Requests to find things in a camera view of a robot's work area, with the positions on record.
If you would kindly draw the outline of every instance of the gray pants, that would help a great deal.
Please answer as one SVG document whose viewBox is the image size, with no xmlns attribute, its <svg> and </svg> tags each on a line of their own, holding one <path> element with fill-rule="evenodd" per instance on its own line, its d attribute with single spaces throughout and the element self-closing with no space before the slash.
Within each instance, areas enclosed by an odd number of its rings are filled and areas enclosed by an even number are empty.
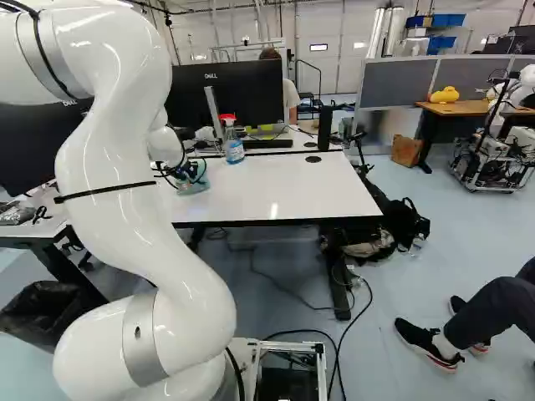
<svg viewBox="0 0 535 401">
<path fill-rule="evenodd" d="M 516 277 L 499 277 L 486 284 L 444 326 L 444 335 L 455 347 L 467 349 L 513 324 L 535 343 L 535 257 Z"/>
</svg>

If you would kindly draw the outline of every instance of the sneaker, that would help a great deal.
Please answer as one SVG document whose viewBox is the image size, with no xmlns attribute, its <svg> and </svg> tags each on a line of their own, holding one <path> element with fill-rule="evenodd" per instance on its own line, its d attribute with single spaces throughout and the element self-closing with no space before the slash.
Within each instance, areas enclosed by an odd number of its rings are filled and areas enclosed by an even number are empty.
<svg viewBox="0 0 535 401">
<path fill-rule="evenodd" d="M 433 345 L 433 336 L 441 332 L 438 328 L 429 330 L 419 328 L 401 317 L 395 319 L 394 326 L 396 332 L 410 349 L 418 354 L 425 355 L 429 362 L 443 372 L 455 373 L 459 362 L 465 362 L 465 359 L 459 353 L 452 359 L 444 358 L 438 348 Z"/>
<path fill-rule="evenodd" d="M 454 295 L 450 298 L 448 302 L 448 308 L 452 316 L 455 316 L 464 306 L 466 301 L 457 295 Z M 485 341 L 483 343 L 477 343 L 468 348 L 468 351 L 474 356 L 480 356 L 488 353 L 491 348 L 491 340 Z"/>
</svg>

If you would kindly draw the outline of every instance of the backpack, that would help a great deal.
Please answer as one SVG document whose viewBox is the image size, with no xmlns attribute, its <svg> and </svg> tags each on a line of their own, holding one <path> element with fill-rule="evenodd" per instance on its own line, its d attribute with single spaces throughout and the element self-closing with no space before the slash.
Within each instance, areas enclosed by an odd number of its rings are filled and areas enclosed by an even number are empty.
<svg viewBox="0 0 535 401">
<path fill-rule="evenodd" d="M 391 200 L 383 214 L 385 228 L 394 237 L 398 251 L 409 250 L 416 237 L 425 240 L 430 234 L 431 221 L 420 216 L 410 198 Z"/>
</svg>

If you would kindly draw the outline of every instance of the black monitor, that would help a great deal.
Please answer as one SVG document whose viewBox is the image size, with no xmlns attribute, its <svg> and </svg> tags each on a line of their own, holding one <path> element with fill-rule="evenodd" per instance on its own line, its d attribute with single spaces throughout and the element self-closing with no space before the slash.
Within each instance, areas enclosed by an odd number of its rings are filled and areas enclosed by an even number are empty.
<svg viewBox="0 0 535 401">
<path fill-rule="evenodd" d="M 0 186 L 9 195 L 20 195 L 54 178 L 56 154 L 92 102 L 0 104 Z"/>
<path fill-rule="evenodd" d="M 176 127 L 213 125 L 204 88 L 212 86 L 220 114 L 235 114 L 236 124 L 258 126 L 284 121 L 281 60 L 190 64 L 173 67 L 166 101 Z"/>
</svg>

